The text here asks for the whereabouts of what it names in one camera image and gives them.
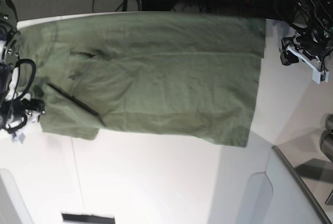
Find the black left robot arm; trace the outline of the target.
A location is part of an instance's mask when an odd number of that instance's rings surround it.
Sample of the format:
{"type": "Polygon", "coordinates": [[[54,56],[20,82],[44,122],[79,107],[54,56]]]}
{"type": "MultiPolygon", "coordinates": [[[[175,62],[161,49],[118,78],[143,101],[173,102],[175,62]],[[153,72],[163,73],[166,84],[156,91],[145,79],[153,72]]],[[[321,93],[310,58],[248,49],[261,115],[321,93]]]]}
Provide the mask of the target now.
{"type": "Polygon", "coordinates": [[[332,53],[332,0],[275,0],[277,15],[295,30],[292,37],[281,40],[280,58],[283,65],[302,60],[321,75],[328,73],[325,59],[332,53]],[[283,12],[287,1],[295,3],[305,26],[295,25],[283,12]]]}

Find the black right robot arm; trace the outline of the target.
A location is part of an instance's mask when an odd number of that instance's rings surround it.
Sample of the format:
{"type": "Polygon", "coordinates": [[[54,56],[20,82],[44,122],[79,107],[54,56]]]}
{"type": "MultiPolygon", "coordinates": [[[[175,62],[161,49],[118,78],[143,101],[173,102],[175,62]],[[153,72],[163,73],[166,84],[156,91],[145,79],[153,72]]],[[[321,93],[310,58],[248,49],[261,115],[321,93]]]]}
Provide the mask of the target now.
{"type": "Polygon", "coordinates": [[[1,130],[7,132],[12,142],[23,143],[24,129],[28,124],[39,121],[45,114],[45,103],[41,99],[28,99],[35,75],[36,65],[31,59],[21,59],[20,36],[17,29],[17,12],[11,0],[1,0],[1,130]],[[21,75],[21,66],[29,65],[31,74],[26,87],[18,92],[18,80],[10,88],[12,75],[21,75]]]}

